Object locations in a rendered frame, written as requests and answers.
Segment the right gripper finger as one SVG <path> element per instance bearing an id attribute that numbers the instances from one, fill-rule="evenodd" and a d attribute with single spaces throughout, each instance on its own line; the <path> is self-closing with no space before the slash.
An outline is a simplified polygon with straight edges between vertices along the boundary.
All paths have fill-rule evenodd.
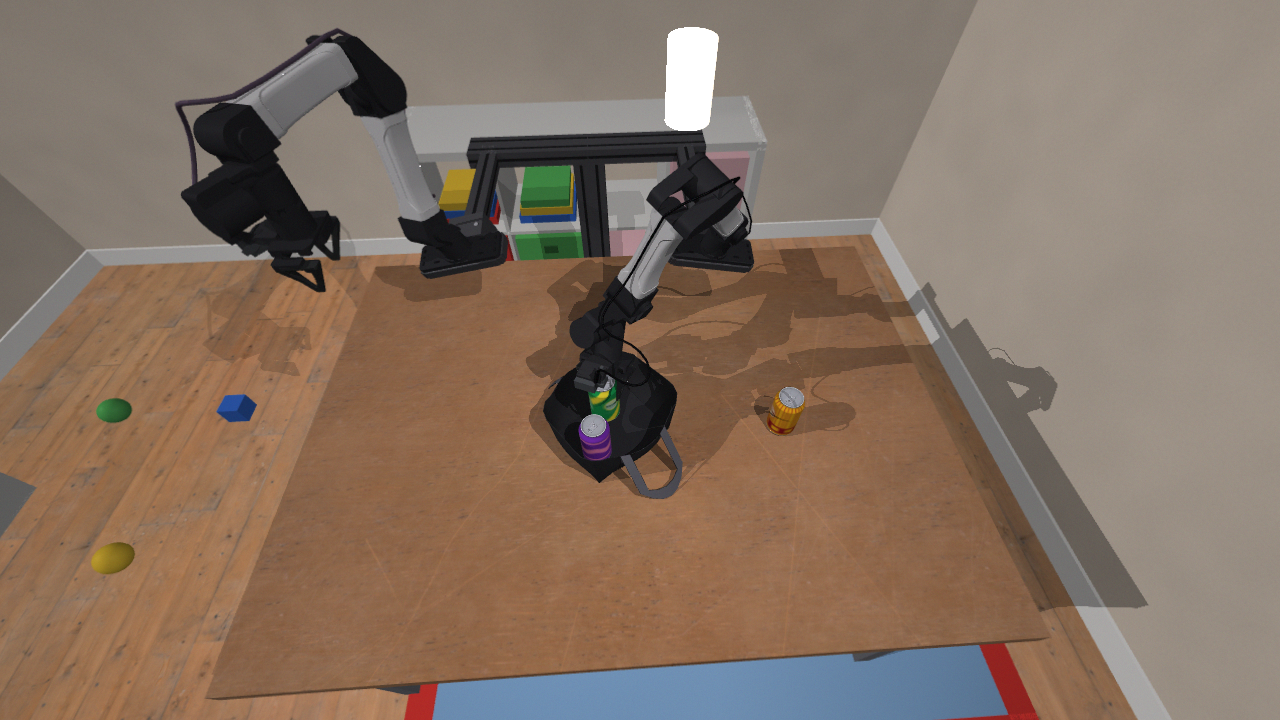
<path id="1" fill-rule="evenodd" d="M 308 288 L 311 288 L 311 290 L 314 290 L 316 292 L 325 292 L 326 291 L 325 282 L 324 282 L 324 275 L 323 275 L 323 265 L 321 265 L 321 261 L 319 259 L 317 260 L 305 260 L 305 264 L 301 268 L 274 269 L 274 270 L 276 273 L 282 274 L 282 275 L 289 277 L 291 279 L 294 279 L 294 281 L 301 282 L 302 284 L 306 284 Z M 296 272 L 292 272 L 292 270 L 296 270 Z M 308 281 L 305 275 L 301 275 L 300 272 L 303 272 L 303 270 L 306 273 L 312 273 L 317 284 L 314 284 L 314 282 Z"/>
<path id="2" fill-rule="evenodd" d="M 325 245 L 315 245 L 315 246 L 320 251 L 323 251 L 326 255 L 326 258 L 330 258 L 333 261 L 340 260 L 340 222 L 338 220 L 337 225 L 332 231 L 333 252 L 329 249 L 326 249 Z"/>

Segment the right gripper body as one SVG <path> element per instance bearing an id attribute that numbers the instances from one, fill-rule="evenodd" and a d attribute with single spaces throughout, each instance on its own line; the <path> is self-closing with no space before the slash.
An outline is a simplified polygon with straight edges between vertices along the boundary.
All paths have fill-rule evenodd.
<path id="1" fill-rule="evenodd" d="M 234 243 L 238 245 L 239 240 L 246 243 L 273 241 L 268 246 L 268 252 L 274 258 L 271 263 L 273 269 L 303 266 L 305 258 L 291 258 L 292 252 L 298 252 L 300 256 L 314 255 L 311 251 L 314 245 L 328 242 L 338 218 L 330 217 L 326 210 L 308 211 L 302 199 L 284 208 L 284 210 L 285 213 L 262 210 L 268 218 L 266 220 L 253 225 L 250 233 L 243 231 L 233 240 L 224 241 L 232 246 Z"/>

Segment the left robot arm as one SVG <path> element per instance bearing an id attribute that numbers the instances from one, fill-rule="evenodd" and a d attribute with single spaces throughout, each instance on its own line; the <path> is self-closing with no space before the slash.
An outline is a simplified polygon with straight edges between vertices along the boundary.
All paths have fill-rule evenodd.
<path id="1" fill-rule="evenodd" d="M 694 199 L 713 188 L 716 191 L 694 200 L 692 208 L 682 206 L 664 217 L 681 204 L 678 199 L 669 197 L 672 193 L 682 190 L 689 199 Z M 652 300 L 658 292 L 660 273 L 671 256 L 753 266 L 751 242 L 742 240 L 748 236 L 748 217 L 737 208 L 742 193 L 704 152 L 695 154 L 660 181 L 646 197 L 653 208 L 650 222 L 634 258 L 602 295 L 605 300 L 598 304 L 599 307 L 571 323 L 570 336 L 573 343 L 580 348 L 589 348 L 602 340 L 609 340 L 611 334 L 625 334 L 626 322 L 631 325 L 645 318 L 653 309 Z M 707 231 L 707 234 L 699 234 L 701 231 Z M 625 284 L 628 274 L 631 275 Z M 602 327 L 602 314 L 622 284 L 625 288 L 604 315 L 605 331 L 611 332 L 607 334 Z"/>

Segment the purple drink can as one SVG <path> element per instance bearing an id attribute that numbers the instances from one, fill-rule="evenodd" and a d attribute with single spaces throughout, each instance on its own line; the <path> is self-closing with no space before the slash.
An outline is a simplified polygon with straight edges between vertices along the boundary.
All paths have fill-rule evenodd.
<path id="1" fill-rule="evenodd" d="M 585 416 L 579 425 L 579 437 L 585 459 L 593 461 L 611 457 L 611 427 L 603 416 L 596 414 Z"/>

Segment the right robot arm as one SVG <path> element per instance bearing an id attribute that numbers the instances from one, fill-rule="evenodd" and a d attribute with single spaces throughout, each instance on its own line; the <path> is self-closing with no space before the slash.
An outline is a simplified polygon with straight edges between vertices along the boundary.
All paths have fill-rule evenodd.
<path id="1" fill-rule="evenodd" d="M 316 44 L 261 85 L 195 120 L 196 141 L 223 164 L 180 192 L 198 222 L 221 240 L 232 240 L 264 211 L 285 213 L 297 202 L 300 196 L 273 150 L 291 126 L 337 91 L 378 149 L 404 237 L 426 245 L 419 269 L 436 272 L 499 258 L 499 231 L 466 237 L 447 222 L 410 137 L 404 82 L 356 36 Z"/>

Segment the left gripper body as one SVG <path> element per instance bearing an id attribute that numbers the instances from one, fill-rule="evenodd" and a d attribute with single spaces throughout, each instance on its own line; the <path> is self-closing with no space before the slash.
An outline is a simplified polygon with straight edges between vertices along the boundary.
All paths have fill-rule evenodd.
<path id="1" fill-rule="evenodd" d="M 611 373 L 611 375 L 625 380 L 628 379 L 628 375 L 634 372 L 634 366 L 628 365 L 634 364 L 635 355 L 623 352 L 622 348 L 623 342 L 614 340 L 613 337 L 609 337 L 609 340 L 602 340 L 602 342 L 585 348 L 582 354 L 580 354 L 579 360 L 582 365 L 579 368 L 576 375 L 579 378 L 602 384 L 602 380 L 605 379 L 607 374 L 604 372 L 596 374 L 595 372 L 599 370 L 600 366 L 604 366 L 604 370 Z"/>

